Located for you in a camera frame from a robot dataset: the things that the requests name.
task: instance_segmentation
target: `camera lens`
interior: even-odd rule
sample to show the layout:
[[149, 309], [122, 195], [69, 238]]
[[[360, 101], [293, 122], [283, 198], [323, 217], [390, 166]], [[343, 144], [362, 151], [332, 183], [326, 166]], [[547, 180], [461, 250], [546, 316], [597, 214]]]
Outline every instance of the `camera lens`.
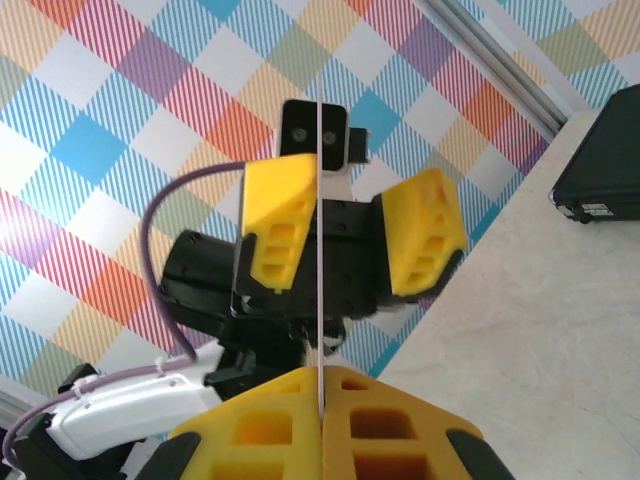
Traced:
[[291, 132], [294, 142], [304, 142], [307, 138], [307, 131], [304, 128], [294, 128]]
[[324, 143], [325, 145], [331, 146], [336, 143], [337, 139], [338, 136], [333, 132], [324, 132], [322, 134], [322, 143]]

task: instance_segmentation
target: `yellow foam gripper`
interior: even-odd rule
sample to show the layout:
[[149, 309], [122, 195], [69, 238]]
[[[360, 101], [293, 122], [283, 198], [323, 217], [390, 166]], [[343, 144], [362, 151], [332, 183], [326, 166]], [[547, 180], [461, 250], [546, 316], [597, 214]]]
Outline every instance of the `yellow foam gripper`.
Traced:
[[447, 439], [482, 439], [471, 423], [343, 367], [304, 367], [224, 402], [174, 430], [201, 441], [181, 480], [470, 480]]
[[391, 293], [433, 287], [451, 256], [467, 248], [455, 183], [441, 170], [424, 170], [381, 194]]
[[471, 480], [446, 434], [473, 424], [347, 368], [325, 379], [324, 480]]
[[291, 289], [316, 205], [316, 155], [247, 163], [242, 237], [256, 235], [250, 275], [276, 293]]
[[201, 440], [180, 480], [320, 480], [317, 369], [294, 370], [184, 423]]

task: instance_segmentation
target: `black case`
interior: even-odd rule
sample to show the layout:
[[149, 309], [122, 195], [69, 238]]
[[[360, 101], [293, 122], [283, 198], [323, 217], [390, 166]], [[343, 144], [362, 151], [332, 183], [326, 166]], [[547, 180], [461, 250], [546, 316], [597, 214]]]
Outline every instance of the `black case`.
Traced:
[[609, 98], [549, 198], [581, 223], [640, 220], [640, 85]]

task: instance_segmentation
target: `thin metal rod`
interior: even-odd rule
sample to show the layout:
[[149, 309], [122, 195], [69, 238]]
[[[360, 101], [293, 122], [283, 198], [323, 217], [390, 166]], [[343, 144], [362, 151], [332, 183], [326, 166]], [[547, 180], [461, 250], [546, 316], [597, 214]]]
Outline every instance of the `thin metal rod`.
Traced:
[[324, 221], [322, 213], [322, 72], [318, 73], [317, 85], [317, 206], [316, 206], [316, 282], [318, 303], [318, 413], [324, 417]]
[[498, 42], [455, 0], [417, 0], [429, 5], [493, 70], [513, 95], [553, 135], [568, 121], [567, 116], [529, 77]]

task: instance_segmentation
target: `plaid patterned wall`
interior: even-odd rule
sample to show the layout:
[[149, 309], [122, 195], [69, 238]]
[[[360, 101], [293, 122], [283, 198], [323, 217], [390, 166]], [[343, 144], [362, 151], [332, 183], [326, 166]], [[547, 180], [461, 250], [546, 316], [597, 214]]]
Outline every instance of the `plaid patterned wall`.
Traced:
[[[354, 195], [442, 167], [472, 245], [547, 146], [409, 0], [61, 5], [0, 2], [0, 373], [47, 395], [81, 361], [175, 353], [140, 276], [147, 202], [205, 164], [270, 156], [282, 101], [313, 97], [320, 69], [328, 100], [372, 131]], [[185, 227], [234, 237], [237, 181], [167, 202], [157, 269]], [[377, 375], [427, 308], [358, 324], [333, 361]]]
[[567, 114], [640, 82], [638, 0], [459, 0]]

